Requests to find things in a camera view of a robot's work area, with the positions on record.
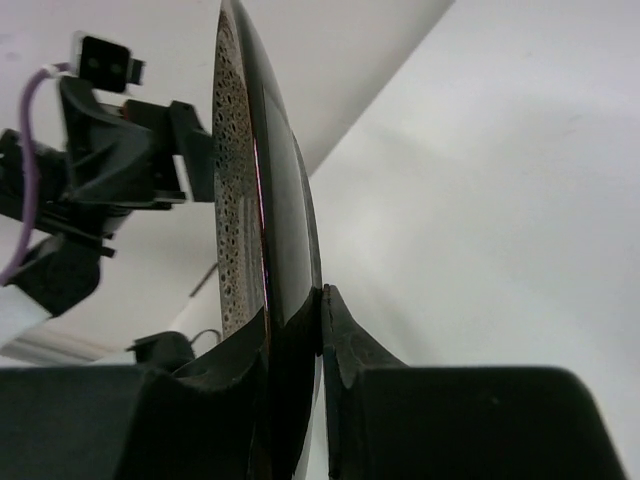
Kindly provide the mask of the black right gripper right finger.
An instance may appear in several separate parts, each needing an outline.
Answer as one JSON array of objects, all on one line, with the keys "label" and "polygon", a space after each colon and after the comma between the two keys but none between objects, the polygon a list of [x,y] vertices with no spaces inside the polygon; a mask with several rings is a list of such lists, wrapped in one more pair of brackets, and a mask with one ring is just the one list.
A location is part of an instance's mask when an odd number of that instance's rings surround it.
[{"label": "black right gripper right finger", "polygon": [[323,287],[321,333],[329,477],[363,479],[370,460],[361,380],[405,364],[354,319],[335,285]]}]

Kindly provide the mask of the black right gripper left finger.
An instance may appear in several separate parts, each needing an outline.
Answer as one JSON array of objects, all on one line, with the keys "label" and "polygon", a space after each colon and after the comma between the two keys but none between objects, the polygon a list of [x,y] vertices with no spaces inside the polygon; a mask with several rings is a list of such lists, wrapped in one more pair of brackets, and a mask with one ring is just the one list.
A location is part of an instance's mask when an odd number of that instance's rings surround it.
[{"label": "black right gripper left finger", "polygon": [[186,445],[178,458],[185,479],[270,479],[263,439],[267,368],[265,309],[229,338],[178,369],[191,391],[183,408]]}]

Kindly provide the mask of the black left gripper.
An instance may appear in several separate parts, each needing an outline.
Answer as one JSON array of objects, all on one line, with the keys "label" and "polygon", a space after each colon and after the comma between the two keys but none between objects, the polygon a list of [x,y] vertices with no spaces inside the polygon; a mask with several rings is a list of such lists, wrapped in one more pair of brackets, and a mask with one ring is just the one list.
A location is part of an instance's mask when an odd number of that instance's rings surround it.
[{"label": "black left gripper", "polygon": [[109,110],[92,85],[58,82],[66,146],[33,143],[36,230],[113,254],[105,246],[135,210],[185,202],[174,158],[183,157],[194,202],[214,202],[214,145],[191,104],[128,100]]}]

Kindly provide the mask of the brown round plate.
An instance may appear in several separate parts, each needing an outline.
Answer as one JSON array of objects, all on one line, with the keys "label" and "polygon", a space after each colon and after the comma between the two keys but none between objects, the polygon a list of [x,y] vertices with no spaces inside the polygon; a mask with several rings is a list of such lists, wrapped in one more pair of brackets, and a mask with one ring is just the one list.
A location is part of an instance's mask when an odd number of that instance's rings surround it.
[{"label": "brown round plate", "polygon": [[301,479],[317,395],[319,245],[280,88],[238,1],[220,6],[212,127],[222,331],[230,338],[256,323],[261,340],[255,471]]}]

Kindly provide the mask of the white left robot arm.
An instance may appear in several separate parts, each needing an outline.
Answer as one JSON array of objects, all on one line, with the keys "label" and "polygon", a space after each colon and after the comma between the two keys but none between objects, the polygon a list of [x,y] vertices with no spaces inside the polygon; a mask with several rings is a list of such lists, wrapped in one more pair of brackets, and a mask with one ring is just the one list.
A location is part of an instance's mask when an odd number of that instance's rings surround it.
[{"label": "white left robot arm", "polygon": [[58,89],[65,150],[32,139],[32,88],[20,128],[1,134],[1,213],[24,227],[1,284],[53,318],[97,289],[102,258],[115,254],[104,243],[132,212],[214,200],[213,139],[193,105],[128,100],[109,109],[70,76]]}]

